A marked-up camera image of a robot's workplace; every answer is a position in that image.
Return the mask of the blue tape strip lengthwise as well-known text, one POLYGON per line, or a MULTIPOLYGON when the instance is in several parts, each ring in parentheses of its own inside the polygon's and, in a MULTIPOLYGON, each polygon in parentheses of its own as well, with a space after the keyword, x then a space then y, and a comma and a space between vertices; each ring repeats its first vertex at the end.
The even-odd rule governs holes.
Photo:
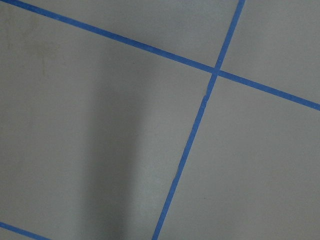
POLYGON ((228 28, 228 31, 226 33, 226 36, 224 38, 222 47, 221 47, 219 55, 217 57, 215 66, 213 68, 213 72, 212 72, 211 77, 209 79, 205 95, 202 98, 202 101, 201 101, 201 104, 199 106, 197 115, 195 117, 194 123, 193 123, 192 128, 191 128, 191 132, 189 134, 189 137, 188 137, 187 142, 185 144, 185 147, 183 149, 179 164, 177 166, 177 170, 176 170, 175 176, 174 176, 174 178, 173 178, 173 180, 171 182, 167 197, 166 197, 165 202, 163 204, 163 207, 162 207, 161 213, 159 215, 157 224, 155 226, 155 229, 154 229, 154 232, 153 232, 153 235, 152 235, 152 238, 151 238, 152 240, 157 240, 159 238, 160 233, 161 233, 163 224, 164 224, 166 216, 167 216, 167 214, 169 212, 170 205, 171 205, 172 200, 174 198, 177 186, 178 186, 180 178, 182 176, 182 173, 183 173, 185 164, 187 162, 189 153, 191 151, 193 142, 195 140, 195 137, 196 137, 196 134, 198 132, 199 126, 201 124, 203 115, 205 113, 205 110, 206 110, 206 107, 207 107, 207 103, 208 103, 208 101, 210 99, 210 96, 212 94, 213 88, 215 86, 215 83, 216 83, 216 80, 217 80, 217 77, 218 77, 218 74, 220 73, 221 67, 222 67, 223 62, 225 60, 228 48, 230 46, 232 37, 234 35, 235 29, 237 27, 237 24, 238 24, 238 21, 240 19, 240 16, 241 16, 241 13, 242 13, 244 5, 245 5, 245 1, 244 0, 239 0, 238 3, 237 3, 235 12, 234 12, 234 14, 232 16, 232 19, 231 19, 231 22, 230 22, 230 25, 229 25, 229 28, 228 28))

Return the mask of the blue tape strip crosswise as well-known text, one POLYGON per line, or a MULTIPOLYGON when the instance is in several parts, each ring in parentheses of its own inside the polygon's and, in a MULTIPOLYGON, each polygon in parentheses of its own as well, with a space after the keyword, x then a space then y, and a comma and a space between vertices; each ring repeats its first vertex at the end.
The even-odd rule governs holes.
POLYGON ((222 47, 221 47, 221 50, 220 50, 220 53, 219 53, 219 56, 218 56, 218 59, 217 59, 218 66, 215 66, 215 67, 209 66, 209 65, 197 62, 197 61, 194 61, 192 59, 189 59, 189 58, 174 54, 172 52, 169 52, 169 51, 166 51, 166 50, 163 50, 163 49, 160 49, 160 48, 157 48, 157 47, 154 47, 154 46, 142 43, 142 42, 139 42, 137 40, 134 40, 134 39, 131 39, 131 38, 128 38, 128 37, 113 33, 111 31, 108 31, 108 30, 105 30, 105 29, 102 29, 102 28, 99 28, 99 27, 96 27, 96 26, 93 26, 93 25, 78 21, 76 19, 73 19, 73 18, 64 16, 64 15, 49 11, 47 9, 44 9, 44 8, 29 4, 29 3, 26 3, 26 2, 23 2, 21 0, 5 0, 4 3, 12 5, 12 6, 15 6, 15 7, 18 7, 20 9, 24 9, 26 11, 29 11, 29 12, 32 12, 32 13, 35 13, 35 14, 38 14, 38 15, 41 15, 41 16, 44 16, 46 18, 53 19, 53 20, 58 21, 58 22, 62 22, 62 23, 67 24, 67 25, 71 25, 73 27, 85 30, 85 31, 93 33, 93 34, 103 36, 103 37, 111 39, 113 41, 120 42, 120 43, 123 43, 125 45, 129 45, 131 47, 140 49, 142 51, 149 52, 151 54, 155 54, 157 56, 164 57, 166 59, 169 59, 169 60, 172 60, 174 62, 178 62, 178 63, 181 63, 183 65, 186 65, 186 66, 189 66, 189 67, 204 71, 206 73, 211 73, 211 74, 212 73, 217 73, 217 75, 219 77, 222 77, 224 79, 227 79, 227 80, 242 84, 244 86, 251 87, 253 89, 256 89, 256 90, 259 90, 259 91, 262 91, 262 92, 265 92, 265 93, 268 93, 268 94, 271 94, 271 95, 274 95, 274 96, 277 96, 277 97, 282 98, 282 99, 286 99, 288 101, 297 103, 297 104, 302 105, 302 106, 306 106, 308 108, 311 108, 311 109, 314 109, 314 110, 317 110, 317 111, 320 110, 320 104, 319 103, 310 101, 308 99, 305 99, 305 98, 302 98, 302 97, 299 97, 299 96, 296 96, 296 95, 293 95, 293 94, 290 94, 290 93, 287 93, 287 92, 284 92, 284 91, 281 91, 279 89, 267 86, 265 84, 261 84, 259 82, 247 79, 245 77, 241 77, 241 76, 238 76, 236 74, 221 70, 221 66, 222 66, 222 63, 224 61, 224 57, 226 56, 226 53, 228 51, 228 47, 229 47, 229 45, 231 43, 231 40, 232 40, 232 37, 234 35, 236 26, 237 26, 238 21, 239 21, 240 16, 241 16, 242 10, 243 10, 243 8, 245 6, 245 1, 244 0, 240 0, 237 3, 234 15, 233 15, 233 17, 231 19, 231 22, 230 22, 230 25, 229 25, 229 29, 227 31, 225 40, 224 40, 224 42, 222 44, 222 47))

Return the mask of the blue tape strip corner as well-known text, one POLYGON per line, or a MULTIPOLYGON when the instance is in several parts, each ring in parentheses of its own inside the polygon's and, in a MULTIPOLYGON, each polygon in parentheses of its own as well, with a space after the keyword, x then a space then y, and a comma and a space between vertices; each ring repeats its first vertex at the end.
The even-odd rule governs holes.
POLYGON ((6 224, 6 223, 4 223, 4 222, 1 222, 1 223, 0 223, 0 227, 3 228, 3 229, 5 229, 5 230, 11 231, 11 232, 13 232, 13 233, 16 233, 16 234, 19 234, 19 235, 22 235, 22 236, 31 238, 31 239, 33 239, 33 240, 50 240, 50 239, 47 238, 47 237, 44 237, 44 236, 35 234, 35 233, 33 233, 33 232, 30 232, 30 231, 27 231, 27 230, 24 230, 24 229, 15 227, 15 226, 10 225, 10 224, 6 224))

